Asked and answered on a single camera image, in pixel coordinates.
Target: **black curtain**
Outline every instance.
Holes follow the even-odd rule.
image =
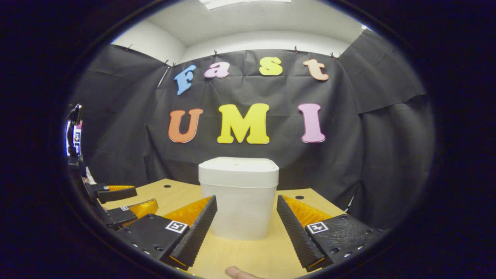
[[[263,57],[278,57],[282,74],[262,76]],[[303,65],[309,59],[325,65],[329,80],[310,75]],[[229,75],[205,78],[216,62],[230,63]],[[174,77],[190,65],[196,65],[191,87],[177,95]],[[264,157],[280,167],[279,190],[313,188],[342,209],[353,199],[349,213],[380,228],[390,227],[410,208],[433,157],[433,120],[421,83],[399,51],[368,30],[339,59],[252,50],[170,68],[108,46],[79,82],[72,102],[84,106],[82,152],[98,182],[141,186],[171,178],[198,184],[203,161]],[[270,143],[218,143],[219,106],[235,104],[244,116],[254,103],[270,106]],[[324,142],[302,142],[302,103],[321,106]],[[172,142],[170,112],[186,111],[180,126],[184,133],[187,112],[195,108],[203,109],[195,137]]]

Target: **finger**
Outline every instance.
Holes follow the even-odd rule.
[[[234,266],[226,268],[225,272],[232,279],[263,279],[253,274],[241,271],[240,269]]]

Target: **ceiling light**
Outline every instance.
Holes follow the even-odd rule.
[[[270,1],[270,2],[285,2],[291,3],[291,0],[200,0],[207,9],[215,9],[222,6],[244,3],[244,2],[255,2],[255,1]]]

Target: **foam letter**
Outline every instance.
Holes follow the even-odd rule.
[[[243,118],[236,105],[220,106],[222,128],[217,141],[219,143],[232,143],[234,141],[234,138],[231,136],[232,128],[238,142],[243,141],[249,129],[248,143],[269,143],[270,139],[265,131],[265,115],[268,110],[269,105],[267,104],[253,104],[249,108],[245,118]]]
[[[198,128],[198,118],[200,114],[203,113],[202,109],[192,109],[189,110],[189,128],[186,133],[181,134],[179,132],[179,125],[181,124],[181,118],[186,112],[184,110],[175,110],[171,112],[171,123],[169,124],[169,138],[173,142],[188,142],[194,138],[196,135],[196,129]]]
[[[195,65],[191,65],[184,71],[180,72],[174,79],[178,82],[178,95],[181,95],[184,91],[191,87],[191,81],[193,79],[193,70],[196,69]]]
[[[229,75],[229,72],[227,72],[227,70],[229,70],[229,66],[230,64],[227,62],[214,63],[210,65],[210,69],[205,72],[205,77],[227,77]]]
[[[309,67],[310,75],[316,80],[328,80],[329,75],[322,73],[320,68],[325,67],[324,64],[317,62],[315,59],[310,59],[303,62],[303,65]]]
[[[277,57],[260,59],[260,73],[262,75],[280,75],[282,73],[281,60]]]
[[[320,123],[318,121],[318,111],[320,106],[317,104],[301,104],[298,109],[303,113],[305,123],[305,134],[302,137],[303,142],[322,142],[325,140],[324,134],[320,132]]]

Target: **white wall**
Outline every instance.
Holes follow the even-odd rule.
[[[335,56],[343,53],[349,43],[321,35],[292,31],[258,31],[246,32],[212,39],[186,48],[180,63],[217,53],[256,49],[283,49],[313,52]]]
[[[112,44],[123,47],[129,47],[132,44],[131,49],[162,62],[168,59],[169,65],[178,64],[186,49],[184,44],[171,33],[147,20],[121,34]]]

